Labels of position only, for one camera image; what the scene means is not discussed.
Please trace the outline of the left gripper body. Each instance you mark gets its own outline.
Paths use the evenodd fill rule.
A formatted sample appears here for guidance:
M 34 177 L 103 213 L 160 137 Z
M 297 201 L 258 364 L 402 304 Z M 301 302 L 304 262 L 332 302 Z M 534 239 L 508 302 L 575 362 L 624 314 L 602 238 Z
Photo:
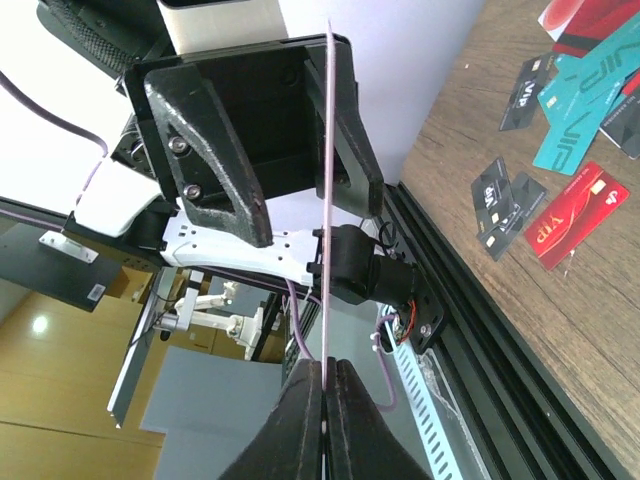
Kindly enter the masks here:
M 336 82 L 346 77 L 353 57 L 346 37 L 336 35 L 334 39 Z M 305 90 L 305 62 L 323 68 L 326 79 L 326 47 L 326 37 L 316 35 L 164 57 L 127 69 L 124 89 L 134 110 L 147 168 L 164 200 L 183 204 L 164 147 L 180 155 L 187 155 L 189 149 L 182 138 L 165 143 L 158 133 L 144 90 L 148 73 L 189 65 L 212 82 L 267 201 L 307 189 L 316 192 L 313 111 Z

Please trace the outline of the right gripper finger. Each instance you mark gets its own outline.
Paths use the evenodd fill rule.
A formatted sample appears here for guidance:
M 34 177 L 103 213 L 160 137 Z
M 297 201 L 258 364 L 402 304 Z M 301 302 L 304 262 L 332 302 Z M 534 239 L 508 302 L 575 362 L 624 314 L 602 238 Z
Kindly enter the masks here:
M 322 477 L 323 390 L 318 361 L 296 363 L 265 424 L 220 475 L 222 479 Z
M 429 477 L 395 438 L 350 361 L 328 359 L 324 401 L 328 479 Z

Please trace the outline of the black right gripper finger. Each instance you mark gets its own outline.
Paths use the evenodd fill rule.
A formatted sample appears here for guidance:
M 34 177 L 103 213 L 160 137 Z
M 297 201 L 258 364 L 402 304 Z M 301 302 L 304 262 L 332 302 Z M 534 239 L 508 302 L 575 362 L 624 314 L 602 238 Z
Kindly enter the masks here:
M 195 66 L 178 66 L 148 73 L 144 90 L 163 141 L 188 145 L 187 155 L 164 150 L 191 223 L 272 245 L 265 196 L 212 82 Z
M 316 195 L 324 197 L 325 78 L 324 69 L 305 62 L 305 90 L 312 105 L 316 156 Z M 332 203 L 353 215 L 372 218 L 381 214 L 384 177 L 360 117 L 358 85 L 353 66 L 335 82 L 334 180 Z

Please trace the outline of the white card red circles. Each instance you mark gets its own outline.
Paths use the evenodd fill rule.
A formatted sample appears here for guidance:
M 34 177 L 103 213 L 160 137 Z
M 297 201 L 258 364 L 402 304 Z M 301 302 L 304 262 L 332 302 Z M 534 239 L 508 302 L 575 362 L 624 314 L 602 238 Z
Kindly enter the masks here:
M 328 377 L 328 338 L 330 313 L 331 229 L 333 212 L 334 136 L 335 136 L 335 76 L 336 47 L 331 20 L 326 21 L 326 79 L 325 79 L 325 145 L 324 145 L 324 201 L 321 276 L 321 385 L 326 390 Z

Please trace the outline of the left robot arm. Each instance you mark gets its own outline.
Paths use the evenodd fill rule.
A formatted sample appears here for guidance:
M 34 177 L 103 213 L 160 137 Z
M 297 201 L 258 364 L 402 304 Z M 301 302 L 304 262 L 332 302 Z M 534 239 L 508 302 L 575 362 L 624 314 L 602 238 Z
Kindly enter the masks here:
M 269 217 L 269 200 L 308 189 L 364 219 L 382 213 L 346 37 L 166 56 L 122 80 L 148 167 L 102 163 L 67 238 L 138 270 L 246 271 L 351 304 L 414 299 L 416 267 L 357 226 L 276 231 Z

